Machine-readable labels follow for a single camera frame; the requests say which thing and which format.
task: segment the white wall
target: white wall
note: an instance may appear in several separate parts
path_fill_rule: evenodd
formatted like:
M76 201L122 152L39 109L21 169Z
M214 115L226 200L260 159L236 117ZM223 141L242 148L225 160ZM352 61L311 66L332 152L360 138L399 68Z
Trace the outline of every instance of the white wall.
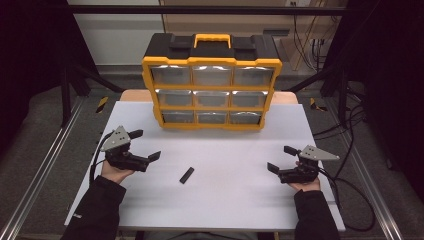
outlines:
M158 0L68 0L70 5L159 5ZM141 65L161 15L75 14L96 65Z

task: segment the black curtain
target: black curtain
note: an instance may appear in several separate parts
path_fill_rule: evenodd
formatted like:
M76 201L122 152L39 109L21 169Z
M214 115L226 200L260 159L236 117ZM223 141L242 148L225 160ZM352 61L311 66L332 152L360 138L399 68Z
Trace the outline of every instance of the black curtain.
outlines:
M350 20L337 32L334 53L354 29ZM364 83L365 110L376 135L393 168L403 171L424 201L423 31L424 1L381 0L353 47L347 75Z
M0 154L25 119L31 97L59 86L65 66L79 64L98 74L73 14L50 11L44 7L49 3L68 4L0 0ZM83 76L71 69L68 74L74 88L87 88Z

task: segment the metal rail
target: metal rail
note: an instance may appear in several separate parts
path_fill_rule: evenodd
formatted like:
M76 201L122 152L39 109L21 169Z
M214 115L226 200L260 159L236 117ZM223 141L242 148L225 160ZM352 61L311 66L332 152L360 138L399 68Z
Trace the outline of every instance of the metal rail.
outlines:
M79 113L81 112L81 107L84 102L85 97L77 97L77 101L73 106L71 119L65 127L60 129L56 139L47 152L47 155L44 157L41 166L32 179L31 184L19 202L19 205L16 207L15 212L12 214L9 221L2 229L0 233L1 240L14 240L17 237L19 230L21 229L26 217L28 216L28 213L34 205L34 202L37 199L37 196L40 193L44 182L46 181L50 170L57 159L57 156L59 155L69 133L71 132L72 127L74 126L76 119L78 118Z

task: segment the wooden surface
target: wooden surface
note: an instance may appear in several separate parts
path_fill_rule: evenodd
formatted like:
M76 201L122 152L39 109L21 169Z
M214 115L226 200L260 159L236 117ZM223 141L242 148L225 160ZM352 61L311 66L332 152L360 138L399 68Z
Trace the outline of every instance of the wooden surface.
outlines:
M152 102L149 90L130 89L122 93L120 101ZM271 104L298 104L296 95L292 92L275 92Z

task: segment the human hand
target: human hand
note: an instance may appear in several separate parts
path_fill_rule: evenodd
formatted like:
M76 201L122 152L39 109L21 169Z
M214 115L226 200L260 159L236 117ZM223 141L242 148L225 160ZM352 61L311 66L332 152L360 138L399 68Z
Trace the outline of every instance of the human hand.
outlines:
M117 184L121 184L122 181L129 175L133 174L133 170L122 170L116 167L112 167L107 160L103 162L102 177L107 178Z
M315 178L313 182L308 183L289 183L289 186L292 187L297 192L303 190L307 191L321 191L321 185L318 178Z

